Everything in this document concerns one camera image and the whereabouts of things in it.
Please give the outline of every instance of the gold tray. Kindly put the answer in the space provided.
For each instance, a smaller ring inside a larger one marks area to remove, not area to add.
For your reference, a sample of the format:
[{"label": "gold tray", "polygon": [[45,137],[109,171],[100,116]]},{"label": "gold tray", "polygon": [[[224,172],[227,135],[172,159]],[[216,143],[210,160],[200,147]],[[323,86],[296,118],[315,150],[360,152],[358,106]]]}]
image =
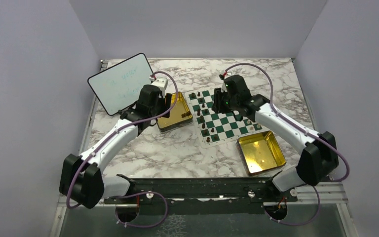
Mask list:
[{"label": "gold tray", "polygon": [[[175,93],[172,94],[171,104],[175,100]],[[178,99],[175,106],[171,109],[169,118],[158,118],[157,126],[160,132],[168,132],[175,128],[192,123],[192,114],[182,117],[183,113],[190,113],[190,109],[181,92],[178,92]]]},{"label": "gold tray", "polygon": [[237,140],[236,147],[248,175],[257,175],[286,163],[271,131],[241,137]]}]

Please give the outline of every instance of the gold metal tin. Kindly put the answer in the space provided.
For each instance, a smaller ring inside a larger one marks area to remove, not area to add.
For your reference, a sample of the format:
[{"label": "gold metal tin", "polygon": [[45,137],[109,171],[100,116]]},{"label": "gold metal tin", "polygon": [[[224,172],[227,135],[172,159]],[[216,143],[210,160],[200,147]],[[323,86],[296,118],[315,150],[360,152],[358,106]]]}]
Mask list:
[{"label": "gold metal tin", "polygon": [[248,175],[257,175],[286,163],[271,131],[241,137],[237,140],[236,147]]}]

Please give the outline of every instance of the glass panel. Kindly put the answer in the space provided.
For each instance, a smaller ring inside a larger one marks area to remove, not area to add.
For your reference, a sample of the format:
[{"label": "glass panel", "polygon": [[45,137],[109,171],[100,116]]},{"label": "glass panel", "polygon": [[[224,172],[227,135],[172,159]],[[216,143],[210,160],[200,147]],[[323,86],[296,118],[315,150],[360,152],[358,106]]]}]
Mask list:
[{"label": "glass panel", "polygon": [[[302,222],[316,211],[316,205],[290,205],[284,221]],[[149,225],[160,216],[138,216],[133,223]],[[270,221],[266,215],[169,215],[164,223],[151,229],[124,228],[116,224],[114,207],[80,207],[68,210],[61,237],[342,237],[346,236],[335,204],[322,205],[320,215],[308,225],[289,227]]]}]

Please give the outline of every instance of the screw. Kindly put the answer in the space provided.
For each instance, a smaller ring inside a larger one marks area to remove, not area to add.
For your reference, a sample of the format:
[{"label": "screw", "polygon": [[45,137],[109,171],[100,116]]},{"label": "screw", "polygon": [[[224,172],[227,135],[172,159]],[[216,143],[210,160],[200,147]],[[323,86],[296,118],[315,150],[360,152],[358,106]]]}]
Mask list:
[{"label": "screw", "polygon": [[149,199],[151,199],[151,198],[153,198],[153,194],[151,194],[151,193],[147,193],[147,194],[146,194],[146,197],[149,198]]},{"label": "screw", "polygon": [[248,196],[249,196],[250,198],[254,198],[254,197],[255,197],[255,193],[254,193],[253,191],[249,191],[249,192],[248,192]]},{"label": "screw", "polygon": [[290,194],[291,194],[291,196],[293,196],[293,197],[297,197],[297,191],[295,190],[295,189],[291,189],[290,190]]}]

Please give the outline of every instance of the black metal base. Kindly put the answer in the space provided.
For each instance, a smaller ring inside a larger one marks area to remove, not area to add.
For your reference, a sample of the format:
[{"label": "black metal base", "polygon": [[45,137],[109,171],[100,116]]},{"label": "black metal base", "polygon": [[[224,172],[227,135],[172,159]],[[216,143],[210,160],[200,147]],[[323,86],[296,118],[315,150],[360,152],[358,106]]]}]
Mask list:
[{"label": "black metal base", "polygon": [[[168,213],[178,215],[198,214],[231,214],[248,213],[264,214],[264,202],[297,201],[290,195],[290,190],[279,196],[270,197],[265,181],[269,178],[170,178],[170,179],[133,179],[129,194],[144,191],[155,191],[162,194],[168,202]],[[136,203],[135,198],[108,198],[105,204]],[[154,196],[140,196],[139,212],[142,215],[162,215],[165,212],[164,202]],[[118,208],[119,213],[135,212],[136,207]]]}]

